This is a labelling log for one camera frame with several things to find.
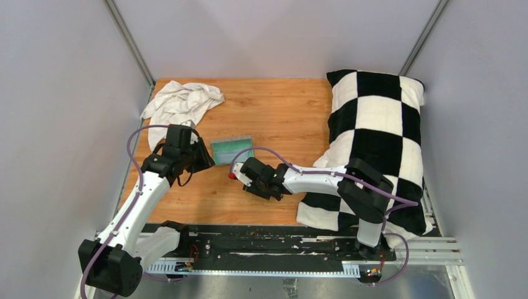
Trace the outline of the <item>grey glasses case green lining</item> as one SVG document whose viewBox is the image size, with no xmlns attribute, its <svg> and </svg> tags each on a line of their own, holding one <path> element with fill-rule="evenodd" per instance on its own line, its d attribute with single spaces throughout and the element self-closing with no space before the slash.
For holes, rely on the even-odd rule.
<svg viewBox="0 0 528 299">
<path fill-rule="evenodd" d="M 213 159 L 214 159 L 214 153 L 216 151 L 230 151 L 230 150 L 235 150 L 235 149 L 245 150 L 253 146 L 253 140 L 250 135 L 243 135 L 243 136 L 235 136 L 235 137 L 230 137 L 230 138 L 221 138 L 221 139 L 211 140 L 210 145 L 213 151 Z M 217 166 L 229 165 L 229 164 L 217 164 L 217 163 L 215 164 Z"/>
</svg>

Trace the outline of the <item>light blue lens cloth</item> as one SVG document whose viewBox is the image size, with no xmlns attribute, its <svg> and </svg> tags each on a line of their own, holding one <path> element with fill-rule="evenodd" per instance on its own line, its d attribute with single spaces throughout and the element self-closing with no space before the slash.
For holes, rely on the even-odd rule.
<svg viewBox="0 0 528 299">
<path fill-rule="evenodd" d="M 253 150 L 243 151 L 242 149 L 230 151 L 216 151 L 214 153 L 214 161 L 217 164 L 230 164 L 232 161 L 236 163 L 243 163 L 249 157 L 253 156 Z"/>
</svg>

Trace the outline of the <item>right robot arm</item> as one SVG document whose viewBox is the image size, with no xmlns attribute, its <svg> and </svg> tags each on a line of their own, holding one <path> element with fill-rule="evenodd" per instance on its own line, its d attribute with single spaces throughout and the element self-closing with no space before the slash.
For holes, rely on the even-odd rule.
<svg viewBox="0 0 528 299">
<path fill-rule="evenodd" d="M 317 193 L 340 197 L 359 218 L 356 253 L 371 260 L 380 252 L 385 212 L 394 184 L 361 159 L 345 166 L 304 168 L 281 163 L 276 168 L 250 157 L 232 166 L 230 177 L 243 183 L 243 190 L 264 199 L 284 195 Z"/>
</svg>

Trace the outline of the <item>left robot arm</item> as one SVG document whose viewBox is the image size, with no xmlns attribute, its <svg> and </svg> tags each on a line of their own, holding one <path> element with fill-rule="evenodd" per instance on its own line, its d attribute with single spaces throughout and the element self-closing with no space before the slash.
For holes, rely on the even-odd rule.
<svg viewBox="0 0 528 299">
<path fill-rule="evenodd" d="M 174 183 L 182 187 L 183 172 L 194 174 L 214 166 L 204 140 L 192 121 L 166 125 L 166 138 L 139 164 L 128 156 L 138 172 L 129 197 L 105 229 L 93 240 L 85 239 L 78 248 L 82 268 L 81 298 L 87 286 L 130 296 L 138 287 L 144 271 L 166 253 L 186 256 L 191 249 L 189 228 L 166 221 L 154 234 L 139 241 L 144 225 L 154 208 Z"/>
</svg>

